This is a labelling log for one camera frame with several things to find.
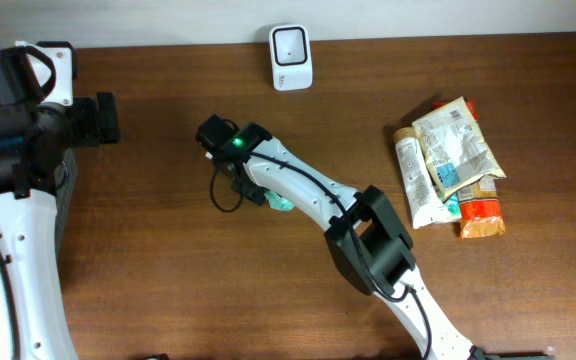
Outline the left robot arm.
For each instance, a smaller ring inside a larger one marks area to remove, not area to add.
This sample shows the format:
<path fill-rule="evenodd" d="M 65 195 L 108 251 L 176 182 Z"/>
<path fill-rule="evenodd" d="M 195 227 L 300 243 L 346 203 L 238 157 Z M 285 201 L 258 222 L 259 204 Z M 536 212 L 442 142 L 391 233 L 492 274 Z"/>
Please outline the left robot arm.
<path fill-rule="evenodd" d="M 0 359 L 73 359 L 57 270 L 78 147 L 115 144 L 114 96 L 77 97 L 65 41 L 0 50 Z"/>

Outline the yellow snack bag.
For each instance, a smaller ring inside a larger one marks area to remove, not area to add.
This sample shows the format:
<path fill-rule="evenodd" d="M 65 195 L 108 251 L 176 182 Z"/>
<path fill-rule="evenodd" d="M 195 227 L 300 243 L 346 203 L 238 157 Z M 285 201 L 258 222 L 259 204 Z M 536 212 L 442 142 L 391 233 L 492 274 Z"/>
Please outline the yellow snack bag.
<path fill-rule="evenodd" d="M 444 196 L 484 176 L 506 177 L 464 97 L 418 118 L 412 127 L 426 167 Z"/>

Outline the teal tissue pack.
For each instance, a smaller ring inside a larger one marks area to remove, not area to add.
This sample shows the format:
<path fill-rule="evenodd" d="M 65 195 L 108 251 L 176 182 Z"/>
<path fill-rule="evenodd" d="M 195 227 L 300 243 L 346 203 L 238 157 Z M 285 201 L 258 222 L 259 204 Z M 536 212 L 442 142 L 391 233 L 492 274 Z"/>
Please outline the teal tissue pack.
<path fill-rule="evenodd" d="M 442 209 L 440 210 L 440 216 L 439 219 L 436 220 L 436 223 L 459 222 L 462 215 L 457 194 L 453 193 L 450 197 L 446 198 L 437 186 L 434 186 L 434 190 L 442 202 Z"/>

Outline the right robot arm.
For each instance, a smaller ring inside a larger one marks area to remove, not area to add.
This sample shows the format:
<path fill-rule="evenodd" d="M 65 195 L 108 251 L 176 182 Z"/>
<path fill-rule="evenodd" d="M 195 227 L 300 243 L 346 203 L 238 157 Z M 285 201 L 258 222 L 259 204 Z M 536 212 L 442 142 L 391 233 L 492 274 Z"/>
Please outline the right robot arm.
<path fill-rule="evenodd" d="M 390 308 L 423 358 L 483 358 L 430 294 L 412 238 L 381 190 L 359 191 L 324 176 L 256 123 L 240 128 L 213 115 L 198 127 L 196 140 L 241 200 L 261 205 L 274 192 L 311 218 L 322 229 L 337 270 Z"/>

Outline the spaghetti pack orange ends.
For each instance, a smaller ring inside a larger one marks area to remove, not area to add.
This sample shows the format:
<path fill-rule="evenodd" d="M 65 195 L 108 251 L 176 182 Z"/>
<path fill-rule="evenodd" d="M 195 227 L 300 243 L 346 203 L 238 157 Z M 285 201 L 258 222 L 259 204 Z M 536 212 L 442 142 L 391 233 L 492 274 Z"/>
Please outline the spaghetti pack orange ends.
<path fill-rule="evenodd" d="M 473 105 L 466 100 L 475 120 Z M 484 176 L 479 181 L 467 185 L 455 193 L 458 196 L 462 238 L 479 238 L 501 235 L 506 230 L 500 201 L 495 186 L 497 178 Z"/>

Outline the cream tube brown cap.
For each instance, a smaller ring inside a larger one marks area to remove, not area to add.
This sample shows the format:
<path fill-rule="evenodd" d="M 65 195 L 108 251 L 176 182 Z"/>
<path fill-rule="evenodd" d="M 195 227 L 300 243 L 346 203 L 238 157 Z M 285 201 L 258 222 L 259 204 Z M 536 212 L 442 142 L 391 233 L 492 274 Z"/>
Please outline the cream tube brown cap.
<path fill-rule="evenodd" d="M 395 153 L 408 199 L 412 227 L 419 229 L 436 223 L 442 202 L 426 167 L 420 141 L 412 127 L 404 127 L 393 134 Z"/>

